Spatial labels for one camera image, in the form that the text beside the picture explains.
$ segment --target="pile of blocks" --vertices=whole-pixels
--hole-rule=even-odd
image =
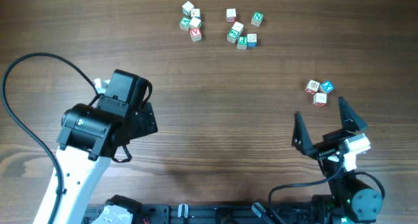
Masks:
[[[254,12],[253,18],[251,19],[251,24],[260,26],[261,21],[263,20],[263,14],[260,12]],[[257,46],[257,34],[247,34],[247,36],[241,36],[244,25],[236,21],[236,9],[228,8],[227,9],[227,22],[234,22],[233,27],[228,32],[227,40],[233,44],[238,40],[238,45],[236,48],[241,50],[246,50],[247,47],[256,47]]]
[[[189,1],[183,5],[183,13],[185,16],[180,21],[180,29],[190,32],[190,37],[193,42],[202,39],[202,20],[201,10]]]
[[[315,80],[310,80],[306,86],[305,92],[313,94],[313,103],[316,106],[323,106],[327,103],[327,94],[334,89],[329,80],[320,84]]]

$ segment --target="blue block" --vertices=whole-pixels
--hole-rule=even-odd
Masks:
[[[319,86],[319,91],[321,93],[329,93],[334,89],[334,86],[331,84],[331,82],[329,80],[323,82],[320,86]]]

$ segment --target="cable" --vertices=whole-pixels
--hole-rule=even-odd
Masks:
[[[381,199],[382,200],[385,199],[385,195],[386,195],[385,188],[383,187],[383,185],[380,183],[380,181],[376,177],[374,177],[371,174],[368,174],[367,172],[355,172],[354,175],[365,175],[365,176],[368,176],[369,178],[371,178],[376,183],[376,185],[378,185],[378,187],[380,189]]]
[[[340,156],[340,162],[337,168],[337,171],[330,177],[316,181],[316,182],[308,182],[308,183],[302,183],[302,184],[286,184],[286,185],[279,185],[275,188],[273,188],[270,193],[268,194],[268,207],[270,208],[270,211],[272,212],[273,216],[281,223],[281,224],[286,224],[285,221],[283,221],[283,219],[279,216],[279,214],[273,209],[273,205],[272,205],[272,195],[275,191],[280,190],[280,189],[284,189],[284,188],[292,188],[292,187],[309,187],[309,186],[313,186],[313,185],[319,185],[319,184],[324,184],[327,183],[329,181],[331,181],[332,179],[334,179],[342,170],[342,168],[344,167],[344,163],[343,163],[343,159],[342,156]]]
[[[44,151],[46,152],[46,154],[49,156],[49,158],[51,159],[52,163],[54,164],[55,170],[57,172],[57,178],[58,178],[58,185],[57,185],[57,197],[55,199],[55,203],[54,203],[54,207],[52,208],[52,212],[51,212],[51,216],[48,220],[48,224],[52,224],[54,222],[54,219],[57,215],[57,211],[58,211],[58,207],[59,207],[59,202],[61,201],[61,196],[62,196],[62,190],[63,190],[63,172],[61,170],[61,167],[58,163],[58,160],[55,158],[54,154],[51,152],[51,150],[47,147],[47,145],[35,134],[33,133],[24,123],[22,123],[20,121],[20,119],[16,116],[16,114],[12,111],[12,109],[10,108],[10,105],[8,104],[7,98],[6,98],[6,81],[7,81],[7,77],[8,74],[11,72],[11,70],[17,65],[19,64],[21,61],[28,59],[30,57],[38,57],[38,56],[44,56],[44,57],[52,57],[55,59],[58,59],[60,61],[63,61],[64,63],[70,65],[74,70],[76,70],[79,74],[81,74],[81,76],[83,76],[83,78],[85,80],[87,80],[87,82],[93,87],[96,95],[98,95],[97,90],[93,84],[93,82],[78,68],[76,67],[76,65],[72,64],[70,61],[57,56],[55,54],[49,54],[49,53],[33,53],[33,54],[27,54],[24,55],[22,57],[19,57],[16,61],[14,61],[12,64],[10,64],[10,66],[8,67],[8,69],[5,72],[5,75],[3,76],[3,81],[1,83],[1,98],[3,100],[3,103],[5,105],[5,108],[7,110],[7,112],[10,114],[10,116],[12,117],[12,119],[31,137],[33,138],[33,140],[35,140],[36,142],[38,142],[38,144],[44,149]]]

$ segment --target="cube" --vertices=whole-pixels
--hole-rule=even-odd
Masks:
[[[253,19],[251,19],[251,24],[260,26],[261,21],[263,20],[263,14],[260,12],[254,12]]]
[[[247,37],[239,37],[238,38],[238,49],[247,49]]]
[[[236,10],[235,8],[227,9],[227,22],[236,22]]]
[[[321,93],[329,93],[334,89],[334,86],[331,84],[331,81],[327,80],[325,82],[323,82],[320,86],[319,86],[319,92]]]
[[[315,94],[316,92],[318,92],[318,88],[319,88],[319,82],[316,82],[315,80],[311,80],[306,86],[305,92]]]
[[[194,29],[194,28],[201,28],[202,25],[202,21],[198,18],[191,18],[190,20],[190,29]]]
[[[201,10],[199,8],[193,8],[190,11],[190,16],[192,18],[198,18],[198,19],[200,19],[201,18]]]
[[[241,32],[244,30],[244,25],[239,22],[235,22],[231,30],[228,32],[227,40],[235,44],[237,38],[241,35]]]
[[[248,34],[248,47],[256,47],[257,46],[257,34]]]
[[[190,29],[190,36],[193,42],[199,41],[202,39],[202,33],[198,27],[194,29]]]
[[[183,13],[186,15],[186,16],[190,16],[190,12],[191,12],[191,10],[192,9],[194,9],[195,8],[195,6],[192,4],[192,3],[190,3],[189,1],[188,2],[186,2],[184,5],[183,5]]]
[[[189,31],[190,21],[191,21],[190,18],[183,17],[182,20],[180,21],[180,29],[184,31]]]
[[[323,106],[327,103],[327,94],[325,93],[316,93],[313,96],[313,103],[316,106]]]

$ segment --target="wooden table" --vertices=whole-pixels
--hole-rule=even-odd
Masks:
[[[133,161],[111,164],[92,204],[115,194],[169,204],[266,200],[276,185],[322,179],[317,163],[291,147],[293,114],[302,113],[319,142],[340,128],[344,96],[370,126],[372,149],[358,166],[387,190],[378,223],[416,222],[417,0],[190,0],[202,12],[199,42],[179,28],[186,1],[0,0],[1,74],[17,57],[51,52],[91,79],[121,69],[154,86],[159,132],[132,141]],[[245,34],[258,35],[258,47],[227,42],[227,8],[237,9]],[[265,15],[261,27],[250,24],[254,11]],[[326,106],[304,93],[311,79],[334,83]],[[66,64],[41,57],[13,70],[7,94],[53,151],[64,111],[93,97]],[[30,223],[51,172],[1,105],[0,222]],[[274,200],[323,193],[327,185]]]

